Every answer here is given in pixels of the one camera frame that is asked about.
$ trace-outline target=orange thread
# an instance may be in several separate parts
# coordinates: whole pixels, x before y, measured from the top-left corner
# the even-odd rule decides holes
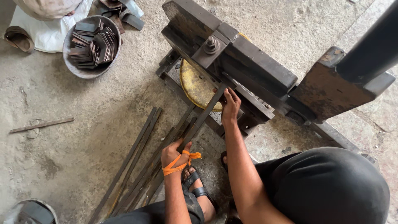
[[[183,150],[182,153],[185,153],[185,154],[189,155],[188,162],[186,162],[186,163],[184,163],[181,166],[178,166],[176,168],[172,168],[172,166],[174,166],[174,164],[179,160],[179,158],[181,157],[182,154],[178,155],[177,158],[175,160],[173,160],[169,165],[167,165],[165,168],[162,167],[164,176],[167,176],[167,175],[169,175],[171,173],[174,173],[174,172],[177,172],[177,171],[180,171],[180,170],[184,169],[187,164],[191,165],[191,160],[192,159],[198,159],[198,158],[201,159],[202,158],[202,156],[200,155],[200,152],[189,153],[188,151]]]

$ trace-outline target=metal scrap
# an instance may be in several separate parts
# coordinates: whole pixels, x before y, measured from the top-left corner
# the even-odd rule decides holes
[[[51,122],[46,122],[46,123],[42,123],[42,124],[36,124],[33,126],[27,126],[27,127],[23,127],[23,128],[16,128],[16,129],[12,129],[10,131],[11,133],[16,133],[16,132],[21,132],[21,131],[25,131],[25,130],[29,130],[29,129],[34,129],[34,128],[41,128],[41,127],[45,127],[45,126],[50,126],[50,125],[54,125],[54,124],[60,124],[60,123],[65,123],[65,122],[71,122],[74,121],[74,118],[66,118],[66,119],[62,119],[62,120],[57,120],[57,121],[51,121]]]
[[[137,30],[140,31],[142,30],[145,24],[144,21],[140,20],[138,17],[130,13],[125,14],[123,16],[122,21],[132,25],[133,27],[135,27]]]

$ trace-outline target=knee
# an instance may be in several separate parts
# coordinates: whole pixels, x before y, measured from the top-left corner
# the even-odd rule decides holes
[[[387,218],[388,185],[359,154],[333,147],[310,149],[289,159],[275,172],[282,174],[274,179],[279,183],[278,196],[289,195],[293,204],[319,209],[318,214],[325,217],[333,211],[335,218],[345,218],[342,223],[383,223]],[[288,189],[293,190],[281,196]]]

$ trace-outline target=dusty floor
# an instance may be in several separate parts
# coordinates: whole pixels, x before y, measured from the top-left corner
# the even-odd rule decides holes
[[[195,0],[277,59],[301,80],[330,47],[348,51],[393,0]],[[0,41],[0,222],[18,200],[40,198],[57,211],[61,223],[86,223],[120,167],[152,107],[163,113],[139,165],[150,157],[161,137],[187,108],[155,75],[170,46],[160,34],[168,23],[163,1],[137,0],[145,12],[142,31],[127,28],[114,66],[87,81],[66,68],[61,53],[27,55]],[[0,33],[15,5],[1,10]],[[392,72],[397,76],[398,69]],[[340,132],[378,159],[390,186],[387,223],[398,222],[398,91],[395,82],[374,102],[329,120]],[[74,122],[41,128],[35,133],[8,134],[10,129],[65,117]],[[247,139],[258,161],[325,146],[314,132],[290,124],[280,115],[259,126]],[[204,181],[225,207],[226,175],[218,164],[224,142],[204,126],[194,149]],[[217,223],[223,223],[220,214]]]

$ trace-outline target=brown slipper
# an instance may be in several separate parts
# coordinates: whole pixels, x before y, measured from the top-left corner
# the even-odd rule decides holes
[[[29,34],[19,26],[10,26],[4,34],[4,39],[13,47],[19,48],[24,52],[30,53],[35,49],[35,44]]]

